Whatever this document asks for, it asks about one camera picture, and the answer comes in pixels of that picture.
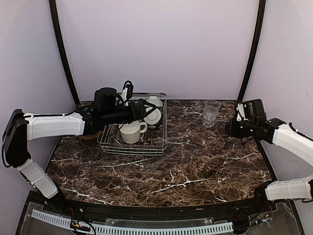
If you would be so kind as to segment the white saucer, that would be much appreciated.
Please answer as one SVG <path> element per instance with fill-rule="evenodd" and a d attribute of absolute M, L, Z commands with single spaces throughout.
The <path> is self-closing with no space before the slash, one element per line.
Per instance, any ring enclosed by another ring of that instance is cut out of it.
<path fill-rule="evenodd" d="M 162 123 L 162 113 L 160 109 L 156 108 L 149 115 L 147 115 L 144 119 L 144 122 L 147 123 L 148 128 L 156 129 L 161 126 Z"/>

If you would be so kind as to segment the yellow dotted scalloped plate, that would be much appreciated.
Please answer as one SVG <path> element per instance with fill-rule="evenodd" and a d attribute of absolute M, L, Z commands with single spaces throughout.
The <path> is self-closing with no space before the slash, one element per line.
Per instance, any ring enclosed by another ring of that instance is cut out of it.
<path fill-rule="evenodd" d="M 81 140 L 87 140 L 87 141 L 90 141 L 90 140 L 94 140 L 94 139 L 97 139 L 103 132 L 100 131 L 96 134 L 93 134 L 93 135 L 88 135 L 88 136 L 79 136 L 78 138 L 81 139 Z"/>

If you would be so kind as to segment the black front rail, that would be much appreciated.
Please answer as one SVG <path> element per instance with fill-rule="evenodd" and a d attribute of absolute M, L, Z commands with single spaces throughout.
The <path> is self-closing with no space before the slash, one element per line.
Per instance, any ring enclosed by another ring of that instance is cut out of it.
<path fill-rule="evenodd" d="M 113 219 L 133 220 L 187 220 L 214 218 L 219 219 L 242 219 L 259 212 L 270 212 L 278 210 L 277 202 L 262 202 L 253 205 L 253 198 L 229 203 L 218 203 L 202 206 L 188 207 L 126 207 L 111 206 L 97 203 L 88 203 L 66 199 L 66 209 L 72 208 L 74 216 L 85 220 L 105 221 Z"/>

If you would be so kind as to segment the left black frame post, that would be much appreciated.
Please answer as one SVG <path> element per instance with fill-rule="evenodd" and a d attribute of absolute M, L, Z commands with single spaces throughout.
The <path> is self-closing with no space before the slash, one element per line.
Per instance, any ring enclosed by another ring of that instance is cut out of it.
<path fill-rule="evenodd" d="M 69 62 L 67 59 L 67 53 L 66 53 L 66 49 L 65 49 L 65 45 L 64 45 L 64 41 L 62 37 L 62 32 L 61 32 L 60 21 L 59 21 L 57 1 L 49 0 L 48 2 L 49 2 L 49 8 L 50 8 L 50 14 L 51 14 L 51 19 L 52 19 L 55 39 L 56 39 L 61 63 L 62 63 L 64 73 L 66 76 L 67 84 L 68 84 L 68 87 L 69 87 L 69 90 L 70 90 L 70 93 L 71 93 L 71 96 L 73 98 L 75 105 L 78 105 L 80 103 L 80 99 L 79 99 L 78 92 L 74 84 Z"/>

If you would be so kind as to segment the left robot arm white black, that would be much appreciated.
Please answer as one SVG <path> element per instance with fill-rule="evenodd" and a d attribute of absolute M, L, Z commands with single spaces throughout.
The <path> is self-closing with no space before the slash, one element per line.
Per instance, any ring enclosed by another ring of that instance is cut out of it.
<path fill-rule="evenodd" d="M 111 105 L 93 102 L 69 114 L 35 115 L 16 109 L 2 136 L 1 156 L 6 168 L 17 169 L 32 186 L 47 199 L 58 213 L 66 213 L 69 203 L 61 190 L 45 171 L 32 159 L 27 149 L 28 141 L 55 136 L 90 136 L 111 124 L 128 124 L 147 117 L 156 105 L 139 99 Z"/>

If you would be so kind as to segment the cream ribbed cup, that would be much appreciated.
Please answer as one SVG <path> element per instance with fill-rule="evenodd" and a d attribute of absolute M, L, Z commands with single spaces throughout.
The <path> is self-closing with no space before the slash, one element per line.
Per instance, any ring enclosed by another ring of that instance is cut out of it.
<path fill-rule="evenodd" d="M 141 134 L 145 133 L 148 125 L 145 122 L 133 121 L 130 124 L 120 124 L 119 132 L 126 144 L 134 144 L 139 141 Z"/>

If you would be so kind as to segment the clear glass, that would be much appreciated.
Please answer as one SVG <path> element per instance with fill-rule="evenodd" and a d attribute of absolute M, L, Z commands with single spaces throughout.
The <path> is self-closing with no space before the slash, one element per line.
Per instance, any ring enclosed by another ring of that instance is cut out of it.
<path fill-rule="evenodd" d="M 214 126 L 217 115 L 219 113 L 220 106 L 221 106 L 220 103 L 216 100 L 205 101 L 202 118 L 202 124 L 205 127 L 211 128 Z"/>

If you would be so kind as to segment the white gripper bracket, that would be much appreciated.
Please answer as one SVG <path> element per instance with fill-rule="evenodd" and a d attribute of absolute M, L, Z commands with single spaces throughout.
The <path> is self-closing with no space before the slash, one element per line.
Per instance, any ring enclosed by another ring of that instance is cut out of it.
<path fill-rule="evenodd" d="M 244 105 L 242 103 L 237 103 L 235 118 L 236 118 L 237 121 L 244 121 L 244 120 L 246 120 L 245 111 L 244 111 Z"/>
<path fill-rule="evenodd" d="M 128 106 L 128 101 L 133 96 L 133 90 L 134 90 L 134 86 L 132 82 L 130 80 L 127 80 L 123 85 L 123 90 L 121 93 L 121 97 L 123 99 L 122 104 L 124 104 L 124 106 Z"/>

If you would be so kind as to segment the pale green bowl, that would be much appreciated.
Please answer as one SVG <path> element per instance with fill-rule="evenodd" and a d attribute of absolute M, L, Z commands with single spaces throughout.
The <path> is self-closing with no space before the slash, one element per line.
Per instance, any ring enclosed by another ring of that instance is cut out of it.
<path fill-rule="evenodd" d="M 149 96 L 149 98 L 146 101 L 151 103 L 151 104 L 156 105 L 156 107 L 162 107 L 163 106 L 163 103 L 158 96 Z"/>

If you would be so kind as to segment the wire metal dish rack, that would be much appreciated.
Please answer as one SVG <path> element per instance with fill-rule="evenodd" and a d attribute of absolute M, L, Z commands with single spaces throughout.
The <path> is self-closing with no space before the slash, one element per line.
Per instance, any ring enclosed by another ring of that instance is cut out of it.
<path fill-rule="evenodd" d="M 131 101 L 139 99 L 147 100 L 150 96 L 156 96 L 161 102 L 159 107 L 162 119 L 156 128 L 148 128 L 140 134 L 138 142 L 127 144 L 123 141 L 117 124 L 106 126 L 97 137 L 97 142 L 106 153 L 133 156 L 162 156 L 167 141 L 167 107 L 165 93 L 134 93 Z"/>

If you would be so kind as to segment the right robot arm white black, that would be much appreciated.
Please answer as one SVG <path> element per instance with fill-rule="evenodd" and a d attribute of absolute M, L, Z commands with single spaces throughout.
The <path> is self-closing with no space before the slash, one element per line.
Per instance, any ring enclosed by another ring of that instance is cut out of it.
<path fill-rule="evenodd" d="M 263 140 L 297 156 L 309 165 L 313 165 L 313 139 L 295 129 L 291 123 L 273 118 L 264 122 L 254 123 L 252 120 L 232 118 L 225 125 L 225 132 L 235 138 L 250 137 Z M 268 181 L 259 186 L 256 197 L 250 200 L 250 209 L 261 212 L 269 201 L 302 200 L 313 201 L 313 176 L 303 178 Z"/>

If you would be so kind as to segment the black frame post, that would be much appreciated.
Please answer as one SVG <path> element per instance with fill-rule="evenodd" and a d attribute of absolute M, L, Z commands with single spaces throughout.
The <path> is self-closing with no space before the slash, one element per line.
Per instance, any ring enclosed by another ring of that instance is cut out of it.
<path fill-rule="evenodd" d="M 65 49 L 65 45 L 64 45 L 64 41 L 62 37 L 62 32 L 61 32 L 60 21 L 59 21 L 57 1 L 49 0 L 48 2 L 49 2 L 49 8 L 50 8 L 50 14 L 51 14 L 51 19 L 52 19 L 55 39 L 56 39 L 61 63 L 62 63 L 64 73 L 66 76 L 67 84 L 68 84 L 68 87 L 69 87 L 69 90 L 70 90 L 70 93 L 71 93 L 71 96 L 73 98 L 75 105 L 78 105 L 80 103 L 80 99 L 79 99 L 78 92 L 74 84 L 69 62 L 67 59 L 67 53 L 66 53 L 66 49 Z"/>
<path fill-rule="evenodd" d="M 260 36 L 262 32 L 265 8 L 266 8 L 266 0 L 259 0 L 256 24 L 255 24 L 252 43 L 251 43 L 251 49 L 250 49 L 250 53 L 249 53 L 249 57 L 248 57 L 247 65 L 246 65 L 246 70 L 243 76 L 242 84 L 240 87 L 240 91 L 237 97 L 238 102 L 243 101 L 244 96 L 246 94 L 246 90 L 247 90 L 250 76 L 252 73 L 252 69 L 253 69 L 253 65 L 254 65 L 254 61 L 255 61 L 256 54 L 257 54 L 258 45 L 259 45 L 259 40 L 260 40 Z"/>

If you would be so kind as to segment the right black frame post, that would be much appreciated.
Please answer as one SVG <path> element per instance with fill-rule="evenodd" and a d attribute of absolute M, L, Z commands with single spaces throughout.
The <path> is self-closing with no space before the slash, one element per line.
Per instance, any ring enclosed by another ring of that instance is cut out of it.
<path fill-rule="evenodd" d="M 244 96 L 246 94 L 246 90 L 247 90 L 250 76 L 252 73 L 252 69 L 253 69 L 253 65 L 254 65 L 254 61 L 255 61 L 256 54 L 257 54 L 258 45 L 259 45 L 259 40 L 260 40 L 260 36 L 262 32 L 265 8 L 266 8 L 266 0 L 259 0 L 256 24 L 255 24 L 252 43 L 251 43 L 251 49 L 250 49 L 250 53 L 249 53 L 249 57 L 248 57 L 247 65 L 246 65 L 246 70 L 243 76 L 242 84 L 240 87 L 240 91 L 237 97 L 238 102 L 243 101 Z"/>

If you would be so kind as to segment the white right gripper bracket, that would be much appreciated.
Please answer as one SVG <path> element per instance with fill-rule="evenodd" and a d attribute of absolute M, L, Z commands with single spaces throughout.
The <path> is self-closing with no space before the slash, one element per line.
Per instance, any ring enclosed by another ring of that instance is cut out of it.
<path fill-rule="evenodd" d="M 235 118 L 236 118 L 237 121 L 244 121 L 244 120 L 246 120 L 245 111 L 244 111 L 244 105 L 242 103 L 237 103 Z"/>

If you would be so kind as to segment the white left gripper bracket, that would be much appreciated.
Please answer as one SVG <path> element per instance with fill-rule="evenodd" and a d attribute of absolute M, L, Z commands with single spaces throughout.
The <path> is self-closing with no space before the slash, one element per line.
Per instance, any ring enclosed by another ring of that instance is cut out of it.
<path fill-rule="evenodd" d="M 130 80 L 127 80 L 123 85 L 123 90 L 121 93 L 121 97 L 123 99 L 122 104 L 124 104 L 124 106 L 128 106 L 128 101 L 133 96 L 133 90 L 134 90 L 134 86 L 132 82 Z"/>

